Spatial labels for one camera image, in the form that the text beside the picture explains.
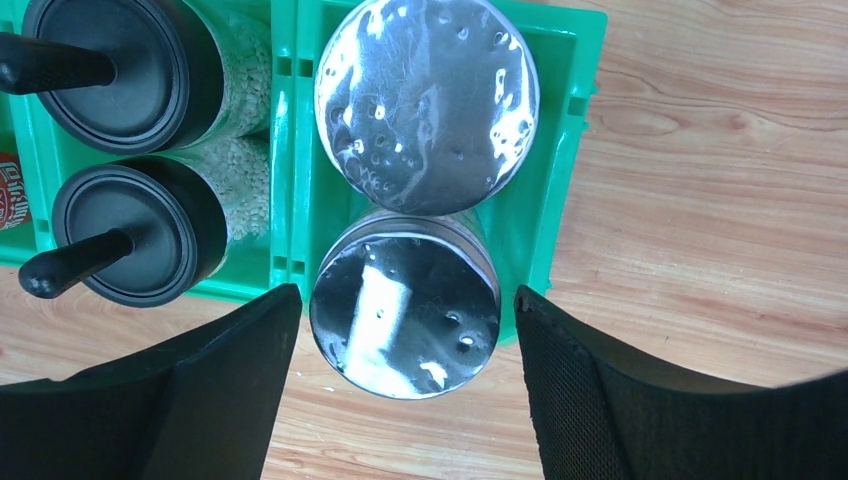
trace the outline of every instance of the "wood grain surface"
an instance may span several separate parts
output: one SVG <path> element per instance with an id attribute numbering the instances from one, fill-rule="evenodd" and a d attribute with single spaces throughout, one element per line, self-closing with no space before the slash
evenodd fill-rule
<path id="1" fill-rule="evenodd" d="M 848 4 L 567 5 L 610 24 L 549 298 L 734 380 L 848 368 Z M 11 269 L 0 300 L 0 383 L 65 378 L 234 308 L 137 311 L 82 288 L 42 302 Z M 379 399 L 330 369 L 304 323 L 265 478 L 538 479 L 526 395 L 512 346 L 442 398 Z"/>

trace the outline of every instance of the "silver lid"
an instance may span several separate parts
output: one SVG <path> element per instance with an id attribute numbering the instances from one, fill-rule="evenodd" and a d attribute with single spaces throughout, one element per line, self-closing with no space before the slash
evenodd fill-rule
<path id="1" fill-rule="evenodd" d="M 353 384 L 429 398 L 466 384 L 491 357 L 500 289 L 488 254 L 461 224 L 372 217 L 324 259 L 310 321 L 324 357 Z"/>
<path id="2" fill-rule="evenodd" d="M 378 205 L 445 215 L 512 178 L 538 124 L 518 30 L 486 0 L 372 0 L 339 25 L 315 79 L 327 155 Z"/>

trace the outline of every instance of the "green plastic tray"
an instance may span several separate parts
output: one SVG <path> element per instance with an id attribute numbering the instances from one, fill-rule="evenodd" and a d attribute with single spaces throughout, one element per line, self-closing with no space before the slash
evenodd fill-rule
<path id="1" fill-rule="evenodd" d="M 28 0 L 0 2 L 0 30 L 19 31 Z M 324 254 L 365 206 L 327 159 L 313 112 L 313 74 L 326 41 L 356 0 L 192 0 L 250 8 L 272 19 L 271 238 L 240 253 L 189 294 L 247 302 L 293 282 L 308 305 Z M 477 208 L 503 291 L 500 343 L 515 339 L 512 295 L 519 284 L 544 292 L 560 219 L 601 54 L 600 12 L 495 1 L 521 30 L 541 86 L 539 130 L 527 161 L 499 194 Z M 38 98 L 0 94 L 0 151 L 17 152 L 33 222 L 0 232 L 0 263 L 19 266 L 55 248 L 53 199 L 82 168 L 116 160 L 65 133 Z"/>

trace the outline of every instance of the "white granules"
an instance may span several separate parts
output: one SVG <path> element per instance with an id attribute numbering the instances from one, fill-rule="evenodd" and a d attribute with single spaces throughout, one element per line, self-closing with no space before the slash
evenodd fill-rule
<path id="1" fill-rule="evenodd" d="M 270 146 L 254 138 L 220 139 L 170 155 L 209 185 L 227 221 L 227 249 L 268 233 Z"/>
<path id="2" fill-rule="evenodd" d="M 241 137 L 267 128 L 271 117 L 271 29 L 233 11 L 198 12 L 221 55 L 224 98 L 209 138 Z"/>

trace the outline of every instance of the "black handle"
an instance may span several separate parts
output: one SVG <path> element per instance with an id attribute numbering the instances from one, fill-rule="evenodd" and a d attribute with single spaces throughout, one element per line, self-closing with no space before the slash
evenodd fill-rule
<path id="1" fill-rule="evenodd" d="M 105 54 L 13 33 L 0 33 L 0 91 L 13 95 L 109 85 L 115 65 Z"/>
<path id="2" fill-rule="evenodd" d="M 39 253 L 18 271 L 28 293 L 53 299 L 133 252 L 133 239 L 112 229 L 66 247 Z"/>

